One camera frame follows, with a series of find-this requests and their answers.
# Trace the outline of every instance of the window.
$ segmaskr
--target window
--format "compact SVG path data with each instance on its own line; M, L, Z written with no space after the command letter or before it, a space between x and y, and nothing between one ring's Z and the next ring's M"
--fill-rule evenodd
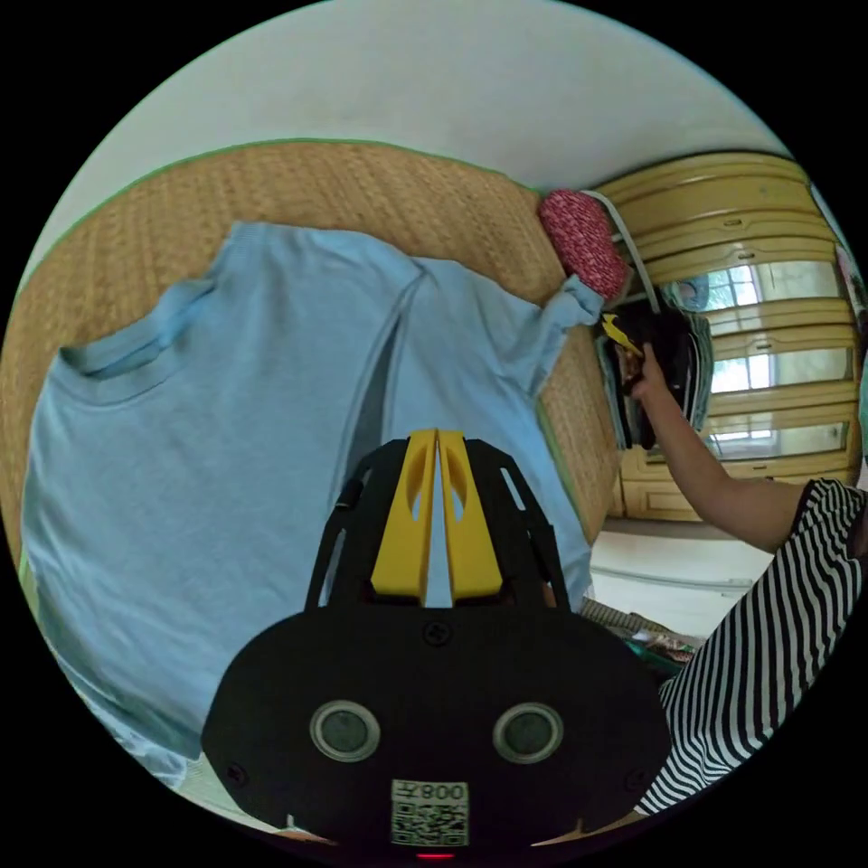
M768 389L772 382L770 355L750 355L743 359L723 359L714 363L712 395L720 392L748 392Z
M738 461L743 458L766 458L777 443L776 431L729 431L712 434L705 445L721 461Z
M708 275L708 302L705 310L723 310L725 307L744 307L760 301L753 272L749 266L713 271Z

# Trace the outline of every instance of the light blue t-shirt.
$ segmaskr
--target light blue t-shirt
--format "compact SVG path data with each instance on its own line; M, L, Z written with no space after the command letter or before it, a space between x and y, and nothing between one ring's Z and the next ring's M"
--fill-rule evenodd
M181 782L230 661L303 608L348 470L414 429L515 458L578 603L590 551L534 403L600 303L572 279L540 309L359 233L236 224L203 278L62 349L33 418L24 548L46 638L115 738ZM435 515L429 606L449 605Z

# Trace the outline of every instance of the person's arm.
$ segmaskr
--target person's arm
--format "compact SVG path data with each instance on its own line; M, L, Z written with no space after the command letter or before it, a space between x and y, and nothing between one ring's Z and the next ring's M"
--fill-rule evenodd
M650 344L645 354L633 397L642 403L675 484L703 521L773 554L792 531L805 487L733 479L682 415Z

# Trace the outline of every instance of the cabinet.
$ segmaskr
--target cabinet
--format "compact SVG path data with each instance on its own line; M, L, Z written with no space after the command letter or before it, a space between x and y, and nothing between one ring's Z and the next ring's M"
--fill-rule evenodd
M798 165L709 154L603 184L651 281L705 316L706 446L736 477L852 484L861 460L854 311L836 238ZM644 297L635 284L631 297ZM658 450L622 456L611 515L698 521Z

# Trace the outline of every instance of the sticker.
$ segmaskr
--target sticker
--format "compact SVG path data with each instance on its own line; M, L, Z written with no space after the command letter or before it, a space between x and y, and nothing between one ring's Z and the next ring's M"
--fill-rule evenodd
M392 781L392 843L408 846L467 846L467 784Z

